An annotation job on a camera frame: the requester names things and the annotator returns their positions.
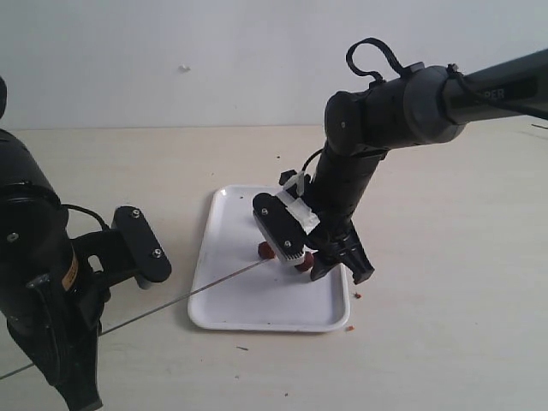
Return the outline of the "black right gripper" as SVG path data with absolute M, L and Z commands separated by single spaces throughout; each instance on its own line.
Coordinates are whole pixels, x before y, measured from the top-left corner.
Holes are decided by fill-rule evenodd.
M 325 277 L 339 264 L 351 270 L 354 284 L 364 283 L 374 273 L 352 223 L 354 211 L 355 205 L 314 206 L 319 224 L 307 236 L 307 245 L 314 251 L 312 282 Z

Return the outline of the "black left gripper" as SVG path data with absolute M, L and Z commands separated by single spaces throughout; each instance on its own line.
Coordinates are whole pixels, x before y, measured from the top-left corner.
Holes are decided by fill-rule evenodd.
M 8 233 L 8 331 L 69 411 L 103 407 L 97 384 L 100 317 L 110 287 L 128 279 L 118 230 L 75 239 L 63 230 Z

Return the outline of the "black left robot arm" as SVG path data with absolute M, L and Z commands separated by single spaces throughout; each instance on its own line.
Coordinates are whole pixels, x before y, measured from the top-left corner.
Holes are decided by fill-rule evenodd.
M 70 410 L 98 410 L 98 338 L 110 288 L 130 278 L 117 231 L 71 239 L 70 208 L 28 148 L 1 132 L 1 313 Z

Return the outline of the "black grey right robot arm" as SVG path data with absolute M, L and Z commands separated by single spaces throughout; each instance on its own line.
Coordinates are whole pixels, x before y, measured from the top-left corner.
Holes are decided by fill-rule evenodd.
M 388 152 L 447 143 L 470 122 L 512 116 L 547 118 L 546 51 L 469 75 L 454 64 L 420 65 L 364 92 L 334 94 L 325 107 L 325 147 L 307 189 L 320 220 L 307 239 L 314 251 L 311 279 L 339 264 L 356 284 L 372 275 L 351 218 Z

